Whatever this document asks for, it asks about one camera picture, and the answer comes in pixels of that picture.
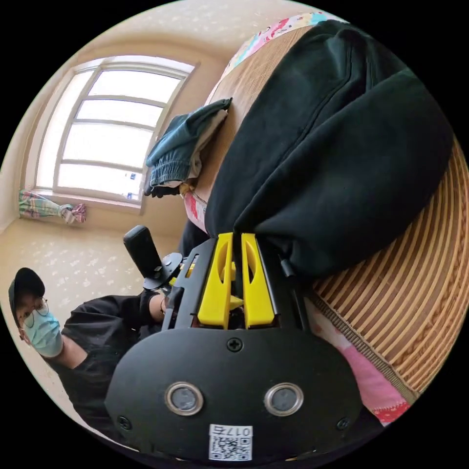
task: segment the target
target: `hand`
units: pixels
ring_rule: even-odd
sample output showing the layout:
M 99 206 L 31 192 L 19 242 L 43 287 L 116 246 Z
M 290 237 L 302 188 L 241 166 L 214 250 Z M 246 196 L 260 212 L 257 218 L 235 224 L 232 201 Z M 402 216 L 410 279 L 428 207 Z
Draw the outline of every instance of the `hand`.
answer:
M 162 293 L 157 293 L 150 298 L 150 314 L 155 322 L 163 322 L 163 319 L 165 318 L 166 303 L 167 299 Z

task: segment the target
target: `black cap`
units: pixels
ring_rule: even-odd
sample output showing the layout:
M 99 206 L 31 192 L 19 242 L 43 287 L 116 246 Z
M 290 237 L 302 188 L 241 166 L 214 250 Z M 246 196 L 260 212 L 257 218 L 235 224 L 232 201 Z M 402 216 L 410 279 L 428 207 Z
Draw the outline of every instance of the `black cap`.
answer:
M 23 291 L 30 292 L 34 296 L 38 297 L 43 297 L 45 293 L 44 283 L 39 278 L 39 275 L 27 267 L 22 267 L 16 272 L 15 278 L 11 282 L 10 288 L 8 289 L 10 308 L 17 326 L 19 325 L 18 318 L 16 317 L 17 294 L 18 292 Z

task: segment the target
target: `bed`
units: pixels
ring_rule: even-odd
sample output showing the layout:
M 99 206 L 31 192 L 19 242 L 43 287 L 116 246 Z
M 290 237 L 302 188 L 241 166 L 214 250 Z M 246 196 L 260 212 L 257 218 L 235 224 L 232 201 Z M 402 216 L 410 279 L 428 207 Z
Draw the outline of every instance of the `bed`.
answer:
M 233 98 L 228 117 L 202 156 L 189 220 L 206 231 L 213 184 L 257 95 L 290 48 L 319 22 L 311 13 L 280 21 L 246 41 L 206 103 Z M 387 425 L 428 387 L 447 358 L 469 306 L 469 171 L 454 139 L 449 167 L 407 231 L 353 268 L 314 282 L 307 303 L 316 334 L 348 359 L 364 405 Z

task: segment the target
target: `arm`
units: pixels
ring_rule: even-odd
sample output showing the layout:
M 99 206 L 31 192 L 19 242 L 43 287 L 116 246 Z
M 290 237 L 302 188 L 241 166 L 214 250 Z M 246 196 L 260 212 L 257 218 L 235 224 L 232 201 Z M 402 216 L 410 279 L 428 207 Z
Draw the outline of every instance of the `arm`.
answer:
M 73 322 L 80 321 L 80 316 L 86 313 L 84 322 L 92 322 L 92 315 L 108 315 L 122 318 L 124 324 L 139 330 L 142 326 L 152 326 L 163 319 L 166 309 L 165 296 L 162 293 L 143 291 L 138 296 L 109 295 L 107 297 L 92 299 L 78 306 L 71 313 Z

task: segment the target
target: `windowsill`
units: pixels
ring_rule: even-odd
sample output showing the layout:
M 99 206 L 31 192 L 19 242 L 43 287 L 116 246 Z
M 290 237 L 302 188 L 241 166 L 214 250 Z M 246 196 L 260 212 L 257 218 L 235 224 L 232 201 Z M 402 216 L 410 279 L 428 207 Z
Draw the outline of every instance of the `windowsill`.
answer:
M 83 195 L 60 194 L 44 189 L 32 189 L 32 191 L 35 194 L 41 195 L 42 197 L 45 197 L 46 199 L 49 199 L 59 205 L 85 204 L 87 207 L 111 210 L 114 212 L 126 212 L 132 213 L 134 215 L 141 215 L 142 213 L 141 202 L 138 204 L 131 204 L 124 201 L 105 200 L 96 197 L 87 197 Z

